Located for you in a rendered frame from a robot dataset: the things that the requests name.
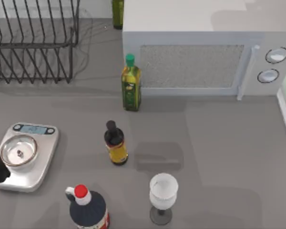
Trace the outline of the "dark green glass bottle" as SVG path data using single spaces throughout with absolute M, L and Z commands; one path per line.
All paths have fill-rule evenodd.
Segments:
M 112 24 L 115 29 L 123 29 L 124 0 L 112 0 Z

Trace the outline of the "small glass bowl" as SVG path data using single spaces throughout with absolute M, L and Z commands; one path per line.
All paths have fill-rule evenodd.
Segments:
M 23 168 L 31 164 L 38 156 L 38 144 L 29 135 L 15 135 L 0 146 L 0 157 L 4 164 L 12 169 Z

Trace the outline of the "white frosted goblet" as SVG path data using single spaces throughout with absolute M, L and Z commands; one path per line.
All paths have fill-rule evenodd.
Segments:
M 150 180 L 150 219 L 155 225 L 164 226 L 172 220 L 171 207 L 176 202 L 178 189 L 177 179 L 168 173 L 159 173 Z

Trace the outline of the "microwave oven door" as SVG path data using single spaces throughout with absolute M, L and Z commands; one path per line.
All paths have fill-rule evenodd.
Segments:
M 144 96 L 235 96 L 254 43 L 242 33 L 123 32 Z

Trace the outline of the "pale microwave oven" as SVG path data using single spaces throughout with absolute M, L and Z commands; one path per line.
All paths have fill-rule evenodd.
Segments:
M 125 0 L 123 52 L 145 96 L 275 96 L 286 0 Z

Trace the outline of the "round microwave knob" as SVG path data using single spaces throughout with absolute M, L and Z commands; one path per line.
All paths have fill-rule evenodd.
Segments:
M 276 69 L 269 69 L 265 71 L 261 71 L 258 76 L 257 80 L 260 83 L 272 83 L 279 77 L 279 71 Z
M 265 60 L 270 64 L 277 64 L 286 59 L 286 48 L 280 47 L 269 50 L 265 55 Z

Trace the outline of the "black bottle with yellow label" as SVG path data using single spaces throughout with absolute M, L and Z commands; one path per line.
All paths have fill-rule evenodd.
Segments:
M 104 140 L 110 160 L 115 165 L 124 165 L 128 160 L 124 133 L 116 126 L 116 122 L 113 120 L 109 120 L 106 123 L 106 127 L 107 130 L 104 133 Z

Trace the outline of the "red-capped dark jug bottle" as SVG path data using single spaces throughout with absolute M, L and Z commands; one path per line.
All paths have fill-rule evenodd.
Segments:
M 67 187 L 69 214 L 76 229 L 109 229 L 110 214 L 104 197 L 84 184 Z

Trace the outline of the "silver kitchen scale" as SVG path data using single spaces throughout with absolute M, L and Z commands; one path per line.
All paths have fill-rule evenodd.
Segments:
M 0 189 L 33 192 L 43 182 L 56 150 L 60 132 L 52 125 L 15 123 L 0 144 L 0 157 L 10 177 Z

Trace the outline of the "green-capped olive oil bottle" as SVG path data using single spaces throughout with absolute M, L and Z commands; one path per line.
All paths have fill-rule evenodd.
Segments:
M 135 56 L 125 56 L 126 65 L 121 75 L 123 108 L 126 111 L 139 111 L 141 104 L 141 69 L 135 65 Z

